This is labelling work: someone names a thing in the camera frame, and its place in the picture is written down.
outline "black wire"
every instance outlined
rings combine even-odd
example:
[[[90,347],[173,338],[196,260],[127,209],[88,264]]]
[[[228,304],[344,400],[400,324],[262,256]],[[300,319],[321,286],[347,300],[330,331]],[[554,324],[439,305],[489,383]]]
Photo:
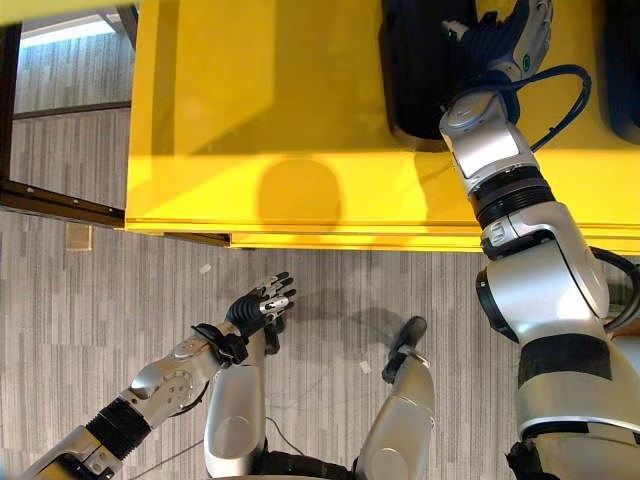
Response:
[[[640,269],[620,255],[603,248],[591,247],[593,255],[603,262],[622,270],[631,280],[631,298],[622,312],[604,326],[606,332],[611,333],[634,322],[640,315]]]
[[[587,106],[587,102],[589,101],[589,96],[591,94],[591,77],[589,73],[579,65],[558,65],[555,67],[548,68],[542,72],[538,72],[535,75],[525,79],[519,80],[517,82],[505,83],[505,84],[491,84],[491,85],[479,85],[477,87],[471,87],[462,93],[455,96],[454,100],[451,104],[455,103],[456,100],[463,97],[464,95],[468,95],[470,93],[478,93],[478,92],[486,92],[486,91],[506,91],[506,90],[518,90],[526,85],[529,85],[533,82],[538,82],[540,80],[545,80],[551,77],[557,77],[560,75],[576,75],[582,79],[582,90],[580,95],[572,105],[569,112],[564,116],[560,122],[558,122],[555,126],[549,128],[549,133],[547,133],[544,137],[538,140],[531,146],[531,151],[535,152],[539,150],[541,147],[549,143],[553,137],[555,137],[558,133],[564,130],[567,125],[569,125],[572,121],[576,119],[578,115],[584,110],[584,107]]]
[[[178,453],[176,453],[174,455],[171,455],[169,458],[165,458],[160,463],[156,463],[153,467],[147,468],[144,472],[139,473],[135,477],[131,477],[131,480],[136,480],[137,478],[145,476],[147,473],[152,472],[156,468],[161,467],[162,465],[164,465],[167,462],[170,462],[174,458],[179,457],[180,455],[183,455],[183,454],[187,453],[190,450],[193,450],[194,448],[196,448],[198,445],[200,445],[202,443],[204,443],[204,439],[194,443],[193,445],[191,445],[190,447],[185,448],[184,450],[180,450]]]
[[[264,417],[267,420],[269,420],[271,423],[273,423],[273,426],[276,427],[276,430],[278,431],[278,434],[280,435],[280,437],[282,438],[282,440],[284,440],[284,443],[286,443],[287,445],[289,445],[291,448],[293,448],[297,453],[299,453],[300,455],[302,455],[303,457],[305,457],[306,455],[302,452],[302,450],[300,450],[298,447],[296,447],[293,443],[291,443],[289,440],[287,440],[287,437],[284,436],[284,434],[282,433],[282,430],[280,430],[280,427],[278,426],[278,423],[271,417]]]
[[[204,384],[204,388],[202,389],[200,394],[196,397],[196,399],[193,402],[191,402],[189,405],[184,407],[178,413],[174,413],[173,415],[171,415],[171,418],[172,417],[179,417],[180,415],[184,415],[188,411],[194,409],[200,402],[202,402],[202,397],[204,397],[204,394],[207,391],[207,388],[209,388],[209,382]]]

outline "floor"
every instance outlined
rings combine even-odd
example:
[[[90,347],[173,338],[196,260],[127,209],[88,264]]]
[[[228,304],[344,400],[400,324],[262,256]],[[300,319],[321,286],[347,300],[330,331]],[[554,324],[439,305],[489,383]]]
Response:
[[[19,111],[129,95],[132,54],[122,37],[30,50]],[[78,59],[84,66],[73,70]],[[110,80],[97,80],[100,69]],[[127,130],[127,111],[16,122],[13,177],[122,206]],[[63,222],[6,212],[0,251],[6,474],[85,424],[190,325],[220,321],[253,284],[289,270],[299,299],[282,350],[268,359],[267,412],[293,444],[351,465],[389,391],[379,375],[386,345],[420,314],[429,324],[420,349],[437,389],[428,478],[512,478],[503,455],[516,440],[517,349],[491,331],[476,300],[481,255],[230,251],[108,229],[95,229],[93,251],[69,252]],[[120,478],[205,478],[207,400],[153,432]],[[267,434],[290,451],[270,424]]]

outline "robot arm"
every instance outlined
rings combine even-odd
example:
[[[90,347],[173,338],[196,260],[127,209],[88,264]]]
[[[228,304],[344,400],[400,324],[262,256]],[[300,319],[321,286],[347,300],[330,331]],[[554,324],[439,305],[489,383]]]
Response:
[[[505,24],[445,25],[485,71],[452,102],[440,130],[490,259],[478,297],[491,326],[521,348],[522,441],[510,466],[519,479],[638,478],[640,380],[605,334],[605,276],[515,126],[514,98],[495,88],[496,78],[535,74],[551,12],[550,0],[518,0]]]
[[[193,327],[191,337],[143,368],[113,402],[21,478],[112,478],[152,429],[186,413],[200,401],[200,392],[218,370],[246,358],[247,339],[293,306],[295,290],[283,293],[292,282],[288,273],[273,276],[236,300],[224,322]]]

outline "robot leg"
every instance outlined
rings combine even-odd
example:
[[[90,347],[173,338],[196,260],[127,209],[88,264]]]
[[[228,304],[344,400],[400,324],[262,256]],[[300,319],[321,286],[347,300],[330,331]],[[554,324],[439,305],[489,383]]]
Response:
[[[425,475],[435,425],[433,379],[428,362],[412,346],[400,346],[389,365],[398,356],[404,360],[391,377],[391,394],[356,460],[357,480],[421,480]]]
[[[257,332],[240,365],[215,379],[204,433],[207,471],[213,478],[249,475],[265,447],[265,335]]]

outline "white debris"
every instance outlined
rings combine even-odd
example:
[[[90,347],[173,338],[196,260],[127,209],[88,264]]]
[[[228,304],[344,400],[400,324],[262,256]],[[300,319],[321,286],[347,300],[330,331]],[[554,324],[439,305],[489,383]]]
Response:
[[[367,362],[366,360],[361,361],[360,370],[362,370],[362,373],[364,373],[365,375],[369,375],[371,373],[371,366],[369,365],[369,362]]]

